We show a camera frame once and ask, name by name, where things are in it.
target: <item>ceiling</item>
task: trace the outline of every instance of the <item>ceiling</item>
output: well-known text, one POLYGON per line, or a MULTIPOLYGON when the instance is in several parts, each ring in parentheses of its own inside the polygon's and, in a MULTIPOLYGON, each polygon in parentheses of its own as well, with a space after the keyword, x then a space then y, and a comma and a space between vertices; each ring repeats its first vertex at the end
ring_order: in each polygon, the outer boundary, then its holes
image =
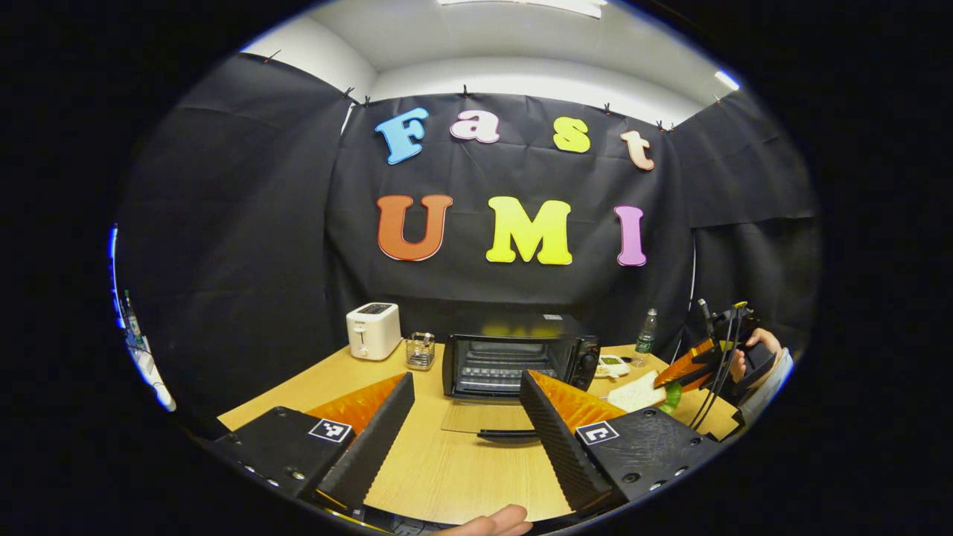
POLYGON ((573 61, 652 82, 707 105, 730 90, 711 61, 626 6, 601 19, 543 6, 437 0, 337 0, 311 18, 378 71, 459 57, 524 56, 573 61))

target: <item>toaster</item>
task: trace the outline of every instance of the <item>toaster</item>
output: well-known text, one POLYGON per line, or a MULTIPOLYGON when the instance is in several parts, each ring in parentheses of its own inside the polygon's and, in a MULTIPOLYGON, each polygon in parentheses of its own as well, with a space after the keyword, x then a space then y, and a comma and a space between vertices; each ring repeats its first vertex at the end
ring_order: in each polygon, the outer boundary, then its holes
POLYGON ((400 344, 400 315, 396 303, 367 303, 347 315, 351 355, 384 361, 400 344))

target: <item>person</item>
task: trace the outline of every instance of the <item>person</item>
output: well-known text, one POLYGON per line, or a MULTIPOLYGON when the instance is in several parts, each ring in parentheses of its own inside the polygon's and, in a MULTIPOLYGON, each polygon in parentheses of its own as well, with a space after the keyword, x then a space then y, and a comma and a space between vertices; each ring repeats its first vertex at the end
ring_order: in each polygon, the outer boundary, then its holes
POLYGON ((434 532, 434 536, 520 536, 533 528, 526 521, 526 508, 507 505, 490 516, 479 516, 461 526, 434 532))
MULTIPOLYGON (((767 404, 771 402, 775 394, 777 394, 784 385, 788 375, 791 374, 791 370, 794 368, 794 360, 791 358, 791 353, 787 348, 781 347, 778 338, 770 331, 763 328, 756 328, 744 345, 751 347, 758 342, 763 342, 767 349, 776 353, 778 357, 771 366, 771 370, 752 383, 751 386, 748 387, 748 390, 741 395, 739 402, 735 404, 744 417, 744 421, 748 424, 753 423, 758 418, 767 404)), ((744 364, 743 350, 735 350, 729 370, 734 382, 741 381, 741 378, 744 377, 747 365, 744 364)), ((730 389, 724 389, 722 392, 729 392, 729 390, 730 389)))

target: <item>wooden table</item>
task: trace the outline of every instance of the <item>wooden table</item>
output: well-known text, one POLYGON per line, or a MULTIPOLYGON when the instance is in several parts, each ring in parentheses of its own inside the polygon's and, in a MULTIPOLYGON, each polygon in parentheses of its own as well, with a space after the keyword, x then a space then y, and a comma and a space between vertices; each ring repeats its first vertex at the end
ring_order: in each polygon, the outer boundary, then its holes
MULTIPOLYGON (((602 354, 633 357, 635 345, 606 346, 602 354)), ((630 365, 631 372, 615 380, 595 379, 589 392, 604 397, 616 387, 667 366, 655 356, 639 355, 645 359, 644 366, 630 365)), ((277 405, 308 411, 375 381, 407 372, 404 356, 404 342, 384 361, 357 360, 343 348, 218 419, 236 430, 277 405)), ((431 370, 410 371, 414 374, 416 401, 365 504, 401 516, 454 525, 489 515, 508 504, 525 506, 527 521, 571 513, 541 443, 490 443, 474 433, 441 426, 454 403, 443 395, 442 361, 443 345, 438 344, 431 370)), ((684 393, 673 416, 688 424, 705 394, 707 391, 701 389, 684 393)), ((737 425, 731 419, 735 411, 735 407, 717 399, 699 432, 724 437, 737 425)))

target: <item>black cable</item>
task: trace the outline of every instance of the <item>black cable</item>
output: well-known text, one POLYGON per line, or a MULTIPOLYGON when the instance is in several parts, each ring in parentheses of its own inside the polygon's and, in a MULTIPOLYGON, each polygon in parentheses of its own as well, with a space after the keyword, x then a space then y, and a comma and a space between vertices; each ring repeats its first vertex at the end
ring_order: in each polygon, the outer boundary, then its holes
MULTIPOLYGON (((731 343, 731 349, 730 349, 731 359, 735 357, 735 350, 738 348, 738 339, 741 335, 741 310, 736 309, 736 311, 737 311, 736 316, 738 317, 738 328, 735 329, 735 338, 731 343)), ((699 423, 696 424, 695 426, 696 429, 698 429, 698 427, 701 426, 701 423, 705 420, 705 417, 708 417, 708 412, 711 411, 711 408, 715 405, 715 401, 718 400, 718 396, 721 392, 721 388, 724 386, 724 382, 728 379, 728 374, 730 372, 731 372, 731 365, 728 365, 728 367, 724 371, 724 375, 721 378, 719 378, 718 375, 715 376, 716 383, 712 385, 713 389, 710 391, 711 393, 715 394, 715 397, 712 398, 712 403, 711 405, 708 406, 708 409, 705 409, 704 415, 701 416, 701 421, 699 421, 699 423)))
MULTIPOLYGON (((727 336, 725 337, 726 339, 728 339, 729 337, 731 337, 731 327, 732 327, 732 325, 734 325, 734 323, 735 323, 735 315, 734 315, 734 312, 735 312, 735 309, 732 309, 732 310, 731 310, 731 313, 732 313, 732 314, 728 316, 728 333, 727 333, 727 336)), ((726 341, 726 342, 725 342, 725 345, 724 345, 724 352, 721 353, 721 361, 719 361, 718 372, 715 373, 715 378, 717 378, 717 377, 721 374, 721 369, 722 369, 722 367, 724 366, 724 359, 725 359, 725 356, 727 355, 727 352, 728 352, 728 344, 727 344, 727 341, 726 341)), ((690 423, 688 423, 688 427, 689 427, 689 428, 692 428, 693 430, 697 430, 697 429, 699 428, 699 427, 695 424, 695 419, 697 419, 697 418, 699 417, 699 415, 701 415, 701 412, 704 410, 705 405, 708 404, 708 399, 711 397, 711 395, 712 395, 712 391, 711 391, 711 389, 709 389, 709 390, 708 390, 708 394, 705 395, 705 400, 704 400, 704 402, 702 402, 701 405, 699 406, 699 411, 698 411, 698 413, 696 413, 696 414, 695 414, 695 417, 692 418, 692 421, 691 421, 690 423)))

